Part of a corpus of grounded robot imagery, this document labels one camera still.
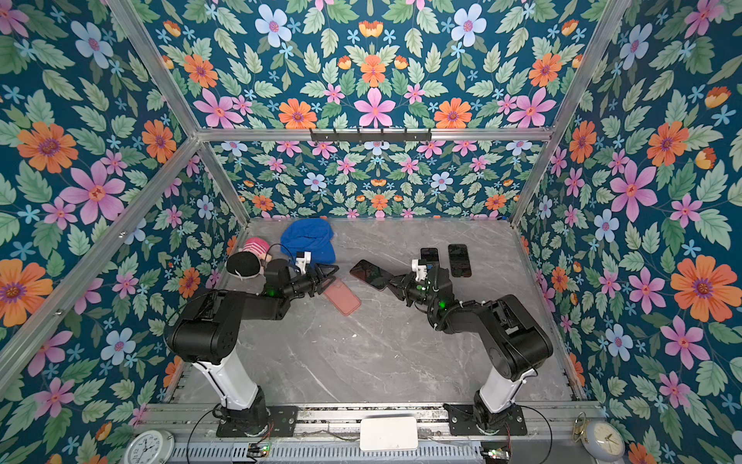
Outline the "pink phone case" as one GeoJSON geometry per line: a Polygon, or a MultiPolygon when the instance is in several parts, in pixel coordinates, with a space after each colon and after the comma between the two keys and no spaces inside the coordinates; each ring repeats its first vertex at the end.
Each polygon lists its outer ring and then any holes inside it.
{"type": "Polygon", "coordinates": [[[361,307],[361,299],[342,281],[334,281],[324,295],[344,316],[350,316],[361,307]]]}

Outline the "black phone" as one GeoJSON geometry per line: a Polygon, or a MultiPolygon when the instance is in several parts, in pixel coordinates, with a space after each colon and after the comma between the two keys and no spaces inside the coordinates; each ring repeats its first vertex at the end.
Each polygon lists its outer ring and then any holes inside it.
{"type": "Polygon", "coordinates": [[[419,251],[420,260],[425,265],[439,265],[440,253],[436,247],[422,247],[419,251]]]}
{"type": "Polygon", "coordinates": [[[454,278],[470,278],[473,275],[468,247],[464,244],[448,246],[450,274],[454,278]]]}
{"type": "Polygon", "coordinates": [[[384,291],[393,278],[390,272],[365,259],[351,268],[350,275],[379,291],[384,291]]]}

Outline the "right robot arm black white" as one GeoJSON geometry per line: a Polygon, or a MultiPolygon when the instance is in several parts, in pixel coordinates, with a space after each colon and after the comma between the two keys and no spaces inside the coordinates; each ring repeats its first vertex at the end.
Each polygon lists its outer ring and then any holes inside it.
{"type": "Polygon", "coordinates": [[[418,305],[435,331],[479,336],[492,369],[473,398],[477,428],[494,433],[515,418],[521,386],[554,354],[550,338],[521,301],[511,294],[485,302],[459,300],[444,269],[426,278],[415,272],[395,276],[388,288],[408,307],[418,305]]]}

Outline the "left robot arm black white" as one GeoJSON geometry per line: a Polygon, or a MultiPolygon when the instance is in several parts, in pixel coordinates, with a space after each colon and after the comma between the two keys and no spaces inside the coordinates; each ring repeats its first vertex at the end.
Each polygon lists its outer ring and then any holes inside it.
{"type": "Polygon", "coordinates": [[[259,293],[215,289],[187,303],[166,343],[184,362],[194,365],[218,394],[216,435],[257,437],[277,423],[263,389],[235,353],[242,322],[282,320],[293,301],[324,293],[338,271],[334,264],[308,264],[293,271],[287,260],[276,259],[267,264],[259,293]]]}

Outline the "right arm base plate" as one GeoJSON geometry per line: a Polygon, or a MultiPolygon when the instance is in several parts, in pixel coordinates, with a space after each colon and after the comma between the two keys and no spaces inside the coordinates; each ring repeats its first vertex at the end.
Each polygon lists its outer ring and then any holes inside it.
{"type": "Polygon", "coordinates": [[[523,410],[513,404],[500,413],[483,404],[445,403],[449,432],[453,436],[525,436],[528,434],[523,410]]]}

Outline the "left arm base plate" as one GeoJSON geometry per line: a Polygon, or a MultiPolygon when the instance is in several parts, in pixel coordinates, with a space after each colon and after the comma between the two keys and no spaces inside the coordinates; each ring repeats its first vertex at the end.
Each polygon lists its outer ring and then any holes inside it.
{"type": "Polygon", "coordinates": [[[218,438],[292,437],[298,423],[296,406],[253,406],[245,410],[216,410],[218,438]]]}

